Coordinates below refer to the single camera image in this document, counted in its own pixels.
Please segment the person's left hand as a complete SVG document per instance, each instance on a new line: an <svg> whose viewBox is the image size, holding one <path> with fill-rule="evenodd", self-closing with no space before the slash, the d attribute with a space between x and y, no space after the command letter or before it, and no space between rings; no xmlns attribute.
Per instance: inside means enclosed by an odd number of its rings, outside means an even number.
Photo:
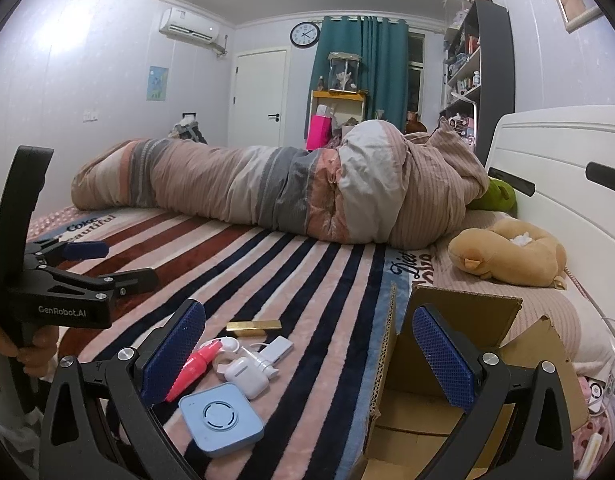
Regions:
<svg viewBox="0 0 615 480"><path fill-rule="evenodd" d="M34 333L29 346L18 348L0 327L0 356L15 358L28 376L41 378L47 375L58 351L58 340L57 326L45 326Z"/></svg>

